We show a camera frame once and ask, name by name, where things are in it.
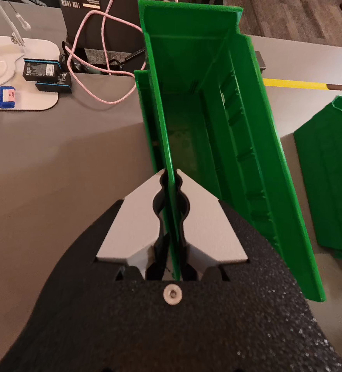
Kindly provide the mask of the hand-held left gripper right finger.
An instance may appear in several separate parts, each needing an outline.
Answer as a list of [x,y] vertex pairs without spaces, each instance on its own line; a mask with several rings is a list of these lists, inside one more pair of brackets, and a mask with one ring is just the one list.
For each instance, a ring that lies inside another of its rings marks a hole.
[[246,263],[248,256],[220,200],[179,169],[175,189],[182,279],[197,281],[210,267]]

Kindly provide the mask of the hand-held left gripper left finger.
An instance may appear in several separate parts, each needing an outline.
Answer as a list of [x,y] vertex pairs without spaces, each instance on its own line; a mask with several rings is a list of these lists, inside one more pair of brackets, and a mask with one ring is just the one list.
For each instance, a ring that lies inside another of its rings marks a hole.
[[160,170],[122,201],[96,258],[100,262],[136,267],[144,279],[162,259],[165,189],[168,172]]

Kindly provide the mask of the black cardboard box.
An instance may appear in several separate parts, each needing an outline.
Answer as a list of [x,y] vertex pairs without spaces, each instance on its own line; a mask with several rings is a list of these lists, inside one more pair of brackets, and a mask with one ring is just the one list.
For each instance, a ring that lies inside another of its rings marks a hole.
[[[62,42],[63,63],[67,68],[68,53],[66,47],[72,48],[81,22],[89,11],[105,12],[109,4],[109,15],[140,27],[139,9],[136,0],[60,0],[66,40]],[[145,44],[143,35],[137,29],[111,18],[105,19],[104,52],[102,44],[103,16],[91,15],[85,22],[79,35],[75,55],[91,65],[113,71],[133,73],[140,70],[145,61]]]

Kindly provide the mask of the yellow tape strip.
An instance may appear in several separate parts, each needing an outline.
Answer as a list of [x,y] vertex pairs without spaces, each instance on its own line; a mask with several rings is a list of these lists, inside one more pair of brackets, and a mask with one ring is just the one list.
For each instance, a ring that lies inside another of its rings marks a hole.
[[263,78],[263,83],[267,87],[285,87],[292,89],[328,90],[326,83],[281,80],[274,78]]

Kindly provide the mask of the small blue box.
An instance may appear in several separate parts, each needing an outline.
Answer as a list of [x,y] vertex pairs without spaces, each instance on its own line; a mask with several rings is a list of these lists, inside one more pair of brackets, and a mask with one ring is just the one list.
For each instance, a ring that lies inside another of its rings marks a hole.
[[15,108],[15,92],[13,86],[0,86],[0,109]]

